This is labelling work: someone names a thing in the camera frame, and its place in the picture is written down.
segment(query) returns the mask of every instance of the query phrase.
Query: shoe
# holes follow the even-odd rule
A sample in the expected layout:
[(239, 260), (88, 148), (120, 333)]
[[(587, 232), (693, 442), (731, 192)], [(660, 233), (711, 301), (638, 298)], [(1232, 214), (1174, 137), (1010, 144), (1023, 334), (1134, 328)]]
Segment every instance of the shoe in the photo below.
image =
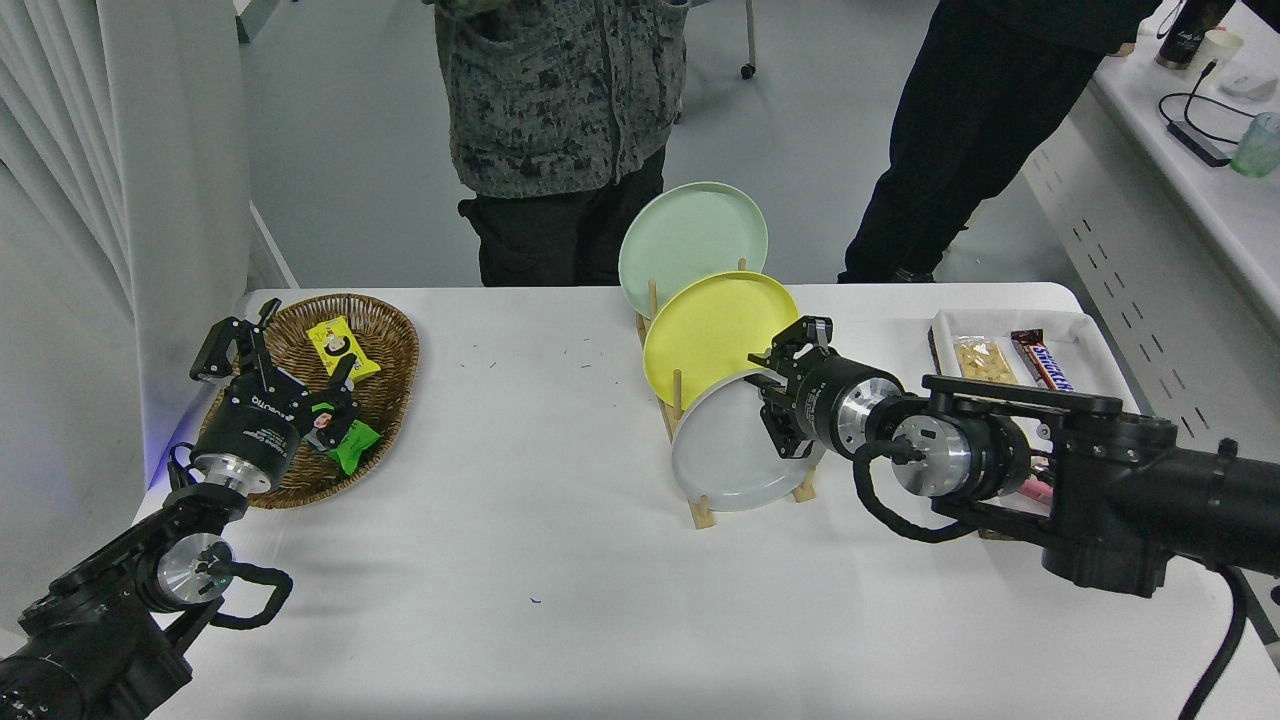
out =
[(893, 270), (893, 278), (890, 282), (895, 283), (932, 283), (938, 282), (933, 279), (933, 273), (913, 273), (906, 268), (899, 268)]

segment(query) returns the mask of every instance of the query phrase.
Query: water bottle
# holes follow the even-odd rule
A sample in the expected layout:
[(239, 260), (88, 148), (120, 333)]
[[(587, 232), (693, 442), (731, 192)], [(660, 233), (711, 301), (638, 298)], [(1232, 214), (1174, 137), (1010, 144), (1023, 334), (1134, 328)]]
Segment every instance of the water bottle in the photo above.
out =
[(1185, 69), (1199, 50), (1204, 33), (1222, 22), (1231, 5), (1235, 5), (1235, 0), (1187, 0), (1174, 27), (1169, 28), (1160, 53), (1156, 53), (1156, 61), (1170, 69)]

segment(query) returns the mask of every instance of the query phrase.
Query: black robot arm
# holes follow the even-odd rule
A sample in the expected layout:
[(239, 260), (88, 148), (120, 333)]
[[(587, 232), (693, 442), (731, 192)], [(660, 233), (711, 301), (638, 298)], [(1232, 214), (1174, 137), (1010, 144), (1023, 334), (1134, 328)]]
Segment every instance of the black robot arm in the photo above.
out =
[[(1169, 420), (1124, 413), (1121, 401), (1083, 393), (925, 375), (929, 396), (829, 347), (831, 320), (800, 318), (769, 351), (749, 359), (772, 370), (760, 415), (782, 456), (820, 442), (852, 462), (867, 510), (895, 533), (946, 542), (975, 529), (1043, 547), (1041, 565), (1076, 585), (1151, 597), (1174, 556), (1202, 562), (1231, 589), (1233, 618), (1181, 717), (1192, 717), (1221, 674), (1244, 626), (1248, 592), (1236, 568), (1280, 574), (1280, 465), (1176, 446)], [(1052, 443), (1048, 516), (988, 500), (1015, 492), (1032, 452), (1015, 418), (1038, 421)], [(872, 460), (888, 457), (909, 492), (955, 520), (922, 528), (876, 497)]]
[[(173, 492), (164, 506), (50, 583), (23, 611), (27, 643), (0, 661), (0, 720), (136, 720), (191, 682), (183, 653), (209, 625), (247, 630), (270, 623), (293, 588), (283, 571), (237, 562), (220, 537), (241, 519), (248, 495), (279, 486), (312, 430), (314, 402), (301, 382), (271, 364), (264, 332), (279, 307), (268, 302), (257, 324), (227, 318), (210, 328), (193, 379), (225, 383), (227, 393), (189, 461), (169, 454)], [(315, 396), (337, 423), (351, 425), (346, 363)], [(311, 432), (321, 445), (340, 436)], [(252, 618), (220, 612), (233, 578), (271, 587)], [(161, 628), (154, 614), (178, 614)]]

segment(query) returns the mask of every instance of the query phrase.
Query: snickers bar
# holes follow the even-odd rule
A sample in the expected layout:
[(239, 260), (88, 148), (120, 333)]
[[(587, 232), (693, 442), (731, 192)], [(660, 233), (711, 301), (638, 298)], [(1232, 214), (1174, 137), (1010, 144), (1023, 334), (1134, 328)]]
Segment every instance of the snickers bar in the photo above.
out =
[(1048, 347), (1044, 346), (1044, 331), (1014, 331), (1009, 333), (1009, 340), (1014, 341), (1018, 354), (1027, 363), (1027, 369), (1036, 377), (1036, 382), (1046, 389), (1060, 389), (1075, 392), (1071, 382), (1066, 379), (1062, 368), (1053, 360)]

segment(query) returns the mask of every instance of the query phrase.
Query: yellow snack package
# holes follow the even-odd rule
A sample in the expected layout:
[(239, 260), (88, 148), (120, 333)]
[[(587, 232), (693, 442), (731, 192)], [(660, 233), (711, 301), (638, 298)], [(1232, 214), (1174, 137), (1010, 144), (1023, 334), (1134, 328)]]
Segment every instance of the yellow snack package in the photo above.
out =
[(987, 380), (992, 383), (1019, 384), (1014, 370), (1005, 360), (1005, 354), (1000, 346), (986, 337), (957, 337), (955, 341), (956, 360), (960, 363), (960, 373), (970, 380)]
[(356, 336), (352, 334), (351, 328), (347, 325), (344, 315), (338, 315), (308, 329), (307, 337), (311, 340), (311, 345), (315, 346), (316, 352), (320, 354), (324, 369), (330, 375), (338, 368), (338, 361), (348, 354), (356, 356), (356, 365), (351, 369), (349, 379), (352, 383), (360, 382), (361, 378), (367, 378), (381, 370), (378, 363), (370, 360), (365, 355), (365, 351), (360, 348), (360, 343), (356, 342)]

